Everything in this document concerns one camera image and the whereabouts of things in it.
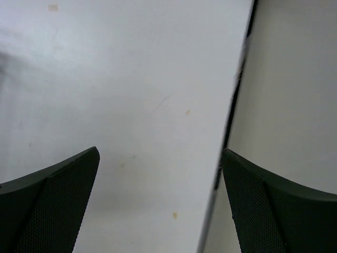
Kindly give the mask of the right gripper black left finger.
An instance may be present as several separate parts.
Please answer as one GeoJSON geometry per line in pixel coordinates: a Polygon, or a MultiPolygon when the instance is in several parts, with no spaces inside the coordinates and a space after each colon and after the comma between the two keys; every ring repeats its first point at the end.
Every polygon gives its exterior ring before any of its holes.
{"type": "Polygon", "coordinates": [[[1,252],[72,252],[100,162],[97,147],[1,184],[1,252]]]}

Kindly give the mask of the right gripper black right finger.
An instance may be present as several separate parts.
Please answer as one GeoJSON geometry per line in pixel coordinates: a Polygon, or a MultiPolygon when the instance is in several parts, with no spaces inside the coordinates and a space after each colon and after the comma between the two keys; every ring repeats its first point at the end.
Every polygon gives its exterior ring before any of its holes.
{"type": "Polygon", "coordinates": [[[336,252],[336,195],[269,172],[230,149],[221,167],[241,252],[336,252]]]}

